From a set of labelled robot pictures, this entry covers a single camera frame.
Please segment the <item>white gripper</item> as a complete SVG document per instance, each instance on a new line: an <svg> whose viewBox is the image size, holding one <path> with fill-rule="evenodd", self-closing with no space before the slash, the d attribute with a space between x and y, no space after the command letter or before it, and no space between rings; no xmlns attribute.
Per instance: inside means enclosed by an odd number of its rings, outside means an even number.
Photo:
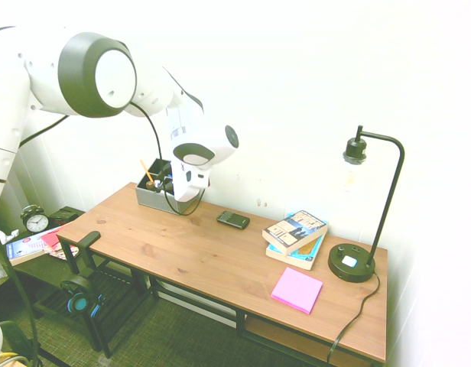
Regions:
<svg viewBox="0 0 471 367"><path fill-rule="evenodd" d="M174 199L178 202L187 202L193 198L188 176L191 175L191 166L179 159L164 162L159 169L158 179L163 180L163 189L168 193L174 193Z"/></svg>

